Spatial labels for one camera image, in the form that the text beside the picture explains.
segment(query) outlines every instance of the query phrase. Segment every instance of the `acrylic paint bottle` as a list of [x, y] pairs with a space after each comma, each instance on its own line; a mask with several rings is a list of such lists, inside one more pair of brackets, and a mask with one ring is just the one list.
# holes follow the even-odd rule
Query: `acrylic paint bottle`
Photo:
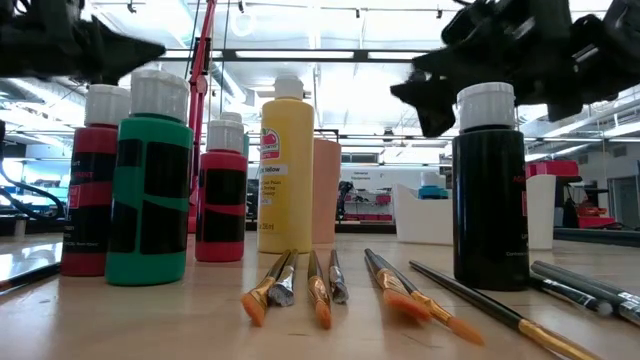
[[106, 278], [153, 285], [184, 274], [193, 131], [188, 84], [157, 70], [131, 76], [131, 116], [120, 123]]
[[223, 112], [209, 122], [207, 152], [200, 157], [196, 259], [242, 259], [247, 197], [247, 158], [240, 114]]
[[258, 250], [311, 251], [313, 107], [302, 82], [279, 77], [276, 99], [262, 107]]
[[116, 166], [118, 125], [129, 116], [128, 90], [91, 85], [85, 128], [73, 137], [71, 180], [60, 273], [102, 276], [111, 231], [111, 187]]
[[478, 84], [458, 94], [453, 140], [454, 273], [479, 289], [527, 288], [529, 245], [524, 138], [515, 125], [513, 87]]

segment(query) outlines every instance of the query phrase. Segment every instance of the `red paint bottle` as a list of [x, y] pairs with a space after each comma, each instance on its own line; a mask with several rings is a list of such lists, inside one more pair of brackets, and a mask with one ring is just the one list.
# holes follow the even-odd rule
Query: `red paint bottle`
[[238, 261], [244, 254], [247, 158], [242, 117], [224, 112], [209, 123], [200, 158], [196, 259]]
[[89, 88], [86, 127], [77, 129], [73, 138], [62, 275], [104, 275], [118, 124], [129, 116], [130, 107], [128, 90], [110, 85]]

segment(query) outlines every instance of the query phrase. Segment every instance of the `yellow label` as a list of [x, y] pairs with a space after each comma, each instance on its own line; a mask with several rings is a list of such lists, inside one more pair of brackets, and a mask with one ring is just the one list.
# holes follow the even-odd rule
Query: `yellow label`
[[289, 207], [289, 157], [286, 127], [263, 128], [260, 136], [260, 211], [258, 231], [263, 234], [286, 234]]

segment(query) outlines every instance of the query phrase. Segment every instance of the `wooden table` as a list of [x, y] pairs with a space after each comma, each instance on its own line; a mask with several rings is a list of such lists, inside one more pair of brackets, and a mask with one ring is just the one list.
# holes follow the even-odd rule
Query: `wooden table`
[[[51, 242], [60, 235], [28, 239]], [[0, 246], [0, 251], [16, 246], [21, 245]], [[329, 331], [316, 325], [307, 301], [307, 255], [298, 260], [295, 305], [270, 308], [263, 328], [250, 324], [239, 298], [276, 256], [257, 254], [255, 233], [247, 233], [243, 261], [189, 261], [184, 280], [174, 284], [114, 287], [103, 278], [52, 278], [1, 296], [0, 359], [556, 359], [409, 270], [407, 261], [416, 259], [451, 274], [451, 247], [398, 244], [394, 236], [362, 234], [338, 235], [336, 246], [351, 298], [347, 306], [332, 305]], [[562, 241], [554, 246], [553, 253], [532, 252], [531, 260], [560, 264], [640, 293], [640, 249]], [[435, 322], [418, 324], [388, 311], [363, 261], [367, 247], [482, 329], [487, 346], [471, 345]], [[318, 249], [326, 266], [330, 247]], [[0, 267], [8, 266], [6, 257], [1, 259]], [[487, 293], [605, 359], [633, 359], [640, 353], [640, 328], [631, 324], [598, 318], [535, 291]]]

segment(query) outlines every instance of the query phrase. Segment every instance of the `orange bristles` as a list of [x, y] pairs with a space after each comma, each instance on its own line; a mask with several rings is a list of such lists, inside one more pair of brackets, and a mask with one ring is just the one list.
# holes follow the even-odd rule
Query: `orange bristles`
[[329, 310], [329, 306], [322, 301], [316, 303], [316, 319], [318, 319], [318, 323], [323, 328], [331, 328], [331, 310]]
[[461, 338], [480, 345], [484, 346], [484, 338], [480, 335], [471, 325], [467, 324], [463, 320], [457, 317], [451, 317], [449, 321], [447, 321], [447, 327], [451, 329], [451, 331], [460, 336]]
[[431, 314], [429, 313], [429, 309], [415, 301], [408, 295], [401, 294], [397, 291], [393, 291], [391, 289], [385, 289], [382, 293], [382, 298], [384, 299], [384, 303], [396, 310], [402, 311], [403, 313], [418, 319], [418, 320], [430, 320]]
[[247, 312], [253, 324], [262, 327], [265, 311], [258, 301], [250, 293], [244, 294], [241, 301], [244, 311]]

